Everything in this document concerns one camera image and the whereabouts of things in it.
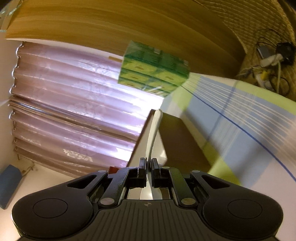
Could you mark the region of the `white handheld massager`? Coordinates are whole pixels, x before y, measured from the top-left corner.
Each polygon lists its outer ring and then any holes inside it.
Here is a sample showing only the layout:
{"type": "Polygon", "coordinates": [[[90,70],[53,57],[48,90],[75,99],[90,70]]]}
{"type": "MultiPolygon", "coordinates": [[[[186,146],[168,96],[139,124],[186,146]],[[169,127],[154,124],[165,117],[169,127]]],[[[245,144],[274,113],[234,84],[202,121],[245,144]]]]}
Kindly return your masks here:
{"type": "Polygon", "coordinates": [[[147,161],[147,184],[145,188],[141,190],[140,200],[162,200],[170,197],[166,188],[154,188],[152,186],[152,149],[162,117],[163,112],[160,109],[154,112],[145,151],[145,158],[147,161]]]}

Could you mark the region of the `red gold gift box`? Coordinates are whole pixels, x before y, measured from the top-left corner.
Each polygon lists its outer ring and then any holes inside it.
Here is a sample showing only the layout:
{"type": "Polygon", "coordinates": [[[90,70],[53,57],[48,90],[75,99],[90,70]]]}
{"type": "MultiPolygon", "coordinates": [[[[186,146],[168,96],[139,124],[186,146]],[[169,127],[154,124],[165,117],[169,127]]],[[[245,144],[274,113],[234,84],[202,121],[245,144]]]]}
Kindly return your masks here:
{"type": "Polygon", "coordinates": [[[120,168],[118,168],[118,167],[110,166],[108,173],[109,174],[116,174],[119,170],[120,170],[120,168]]]}

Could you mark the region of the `brown cardboard storage box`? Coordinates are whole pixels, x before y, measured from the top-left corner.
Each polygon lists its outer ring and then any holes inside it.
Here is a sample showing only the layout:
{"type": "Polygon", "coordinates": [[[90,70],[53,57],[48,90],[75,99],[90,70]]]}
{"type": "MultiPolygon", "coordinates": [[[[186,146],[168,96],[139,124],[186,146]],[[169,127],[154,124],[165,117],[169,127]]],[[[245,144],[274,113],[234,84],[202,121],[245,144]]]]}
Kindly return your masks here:
{"type": "MultiPolygon", "coordinates": [[[[137,140],[129,164],[145,158],[147,139],[155,110],[151,110],[137,140]]],[[[163,167],[177,168],[196,201],[230,203],[240,200],[245,189],[208,174],[213,166],[180,118],[163,113],[152,149],[152,158],[163,167]]]]}

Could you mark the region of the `pink patterned curtain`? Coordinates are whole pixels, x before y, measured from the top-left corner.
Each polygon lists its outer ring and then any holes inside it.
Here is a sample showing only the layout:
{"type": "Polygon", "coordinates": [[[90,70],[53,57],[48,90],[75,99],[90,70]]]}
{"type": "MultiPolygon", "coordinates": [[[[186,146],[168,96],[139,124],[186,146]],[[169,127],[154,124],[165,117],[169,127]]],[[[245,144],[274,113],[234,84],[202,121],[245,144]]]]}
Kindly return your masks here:
{"type": "Polygon", "coordinates": [[[126,167],[163,98],[119,84],[121,64],[104,56],[30,42],[16,55],[15,152],[74,177],[126,167]]]}

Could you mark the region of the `checkered tablecloth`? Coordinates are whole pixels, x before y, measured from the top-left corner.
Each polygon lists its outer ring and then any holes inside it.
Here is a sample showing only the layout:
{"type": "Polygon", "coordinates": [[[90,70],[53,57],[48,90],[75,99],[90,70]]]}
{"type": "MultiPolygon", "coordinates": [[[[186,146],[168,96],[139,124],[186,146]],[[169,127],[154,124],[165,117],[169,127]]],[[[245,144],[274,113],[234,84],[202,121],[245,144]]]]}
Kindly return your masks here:
{"type": "Polygon", "coordinates": [[[266,194],[283,209],[279,240],[295,240],[295,102],[234,79],[191,73],[163,100],[211,165],[210,174],[266,194]]]}

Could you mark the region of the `green tissue pack bundle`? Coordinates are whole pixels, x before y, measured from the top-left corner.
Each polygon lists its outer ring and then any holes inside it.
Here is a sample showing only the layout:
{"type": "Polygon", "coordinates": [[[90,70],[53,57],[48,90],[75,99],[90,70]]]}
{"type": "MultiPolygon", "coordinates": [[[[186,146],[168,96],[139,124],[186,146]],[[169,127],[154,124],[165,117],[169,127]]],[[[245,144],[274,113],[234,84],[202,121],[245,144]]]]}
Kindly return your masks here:
{"type": "Polygon", "coordinates": [[[186,82],[189,75],[186,60],[131,41],[123,56],[118,83],[166,97],[186,82]]]}

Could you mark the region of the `blue sponge block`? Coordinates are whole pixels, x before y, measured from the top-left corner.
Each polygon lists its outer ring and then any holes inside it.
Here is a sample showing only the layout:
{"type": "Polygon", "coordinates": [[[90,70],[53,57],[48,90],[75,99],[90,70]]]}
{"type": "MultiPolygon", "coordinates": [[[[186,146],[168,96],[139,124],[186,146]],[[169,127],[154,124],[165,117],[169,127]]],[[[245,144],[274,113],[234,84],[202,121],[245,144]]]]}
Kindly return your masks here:
{"type": "Polygon", "coordinates": [[[0,175],[0,207],[6,209],[11,197],[22,180],[21,171],[13,165],[8,165],[0,175]]]}

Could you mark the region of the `white power strip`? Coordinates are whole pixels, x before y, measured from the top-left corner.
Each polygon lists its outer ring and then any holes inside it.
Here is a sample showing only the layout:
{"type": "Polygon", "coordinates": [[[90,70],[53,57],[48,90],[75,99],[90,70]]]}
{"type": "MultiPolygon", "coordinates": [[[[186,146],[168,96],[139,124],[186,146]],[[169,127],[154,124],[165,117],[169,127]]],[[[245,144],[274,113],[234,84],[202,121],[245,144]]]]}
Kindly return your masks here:
{"type": "Polygon", "coordinates": [[[276,66],[283,60],[282,54],[275,54],[260,61],[260,66],[266,68],[267,66],[276,66]]]}

